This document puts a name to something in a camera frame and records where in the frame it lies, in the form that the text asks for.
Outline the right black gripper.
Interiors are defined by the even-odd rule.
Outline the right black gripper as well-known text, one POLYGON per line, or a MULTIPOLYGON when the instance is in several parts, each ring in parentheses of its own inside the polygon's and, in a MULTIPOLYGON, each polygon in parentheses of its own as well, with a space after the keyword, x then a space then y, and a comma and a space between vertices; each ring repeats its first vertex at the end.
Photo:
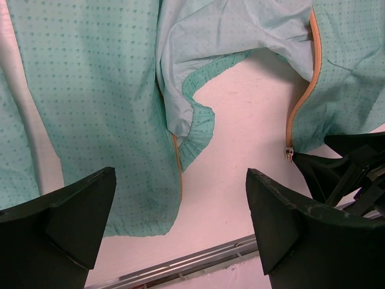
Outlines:
POLYGON ((324 143, 342 158, 293 156, 312 198, 335 207, 344 196, 356 192, 346 212, 384 214, 384 204, 379 202, 384 197, 384 132, 328 135, 324 143))

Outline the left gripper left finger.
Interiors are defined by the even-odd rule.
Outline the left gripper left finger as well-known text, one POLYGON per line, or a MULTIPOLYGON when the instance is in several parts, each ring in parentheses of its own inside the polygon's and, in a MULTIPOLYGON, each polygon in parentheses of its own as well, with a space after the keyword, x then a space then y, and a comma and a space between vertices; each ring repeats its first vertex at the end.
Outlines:
POLYGON ((1 288, 84 288, 116 191, 105 167, 1 211, 1 288))

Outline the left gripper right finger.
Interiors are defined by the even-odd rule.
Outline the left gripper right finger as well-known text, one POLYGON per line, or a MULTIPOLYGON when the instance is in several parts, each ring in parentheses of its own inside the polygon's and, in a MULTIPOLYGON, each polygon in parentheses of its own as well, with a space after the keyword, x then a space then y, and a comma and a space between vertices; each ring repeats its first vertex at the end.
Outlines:
POLYGON ((337 210, 248 169, 246 193, 273 288, 383 288, 384 222, 337 210))

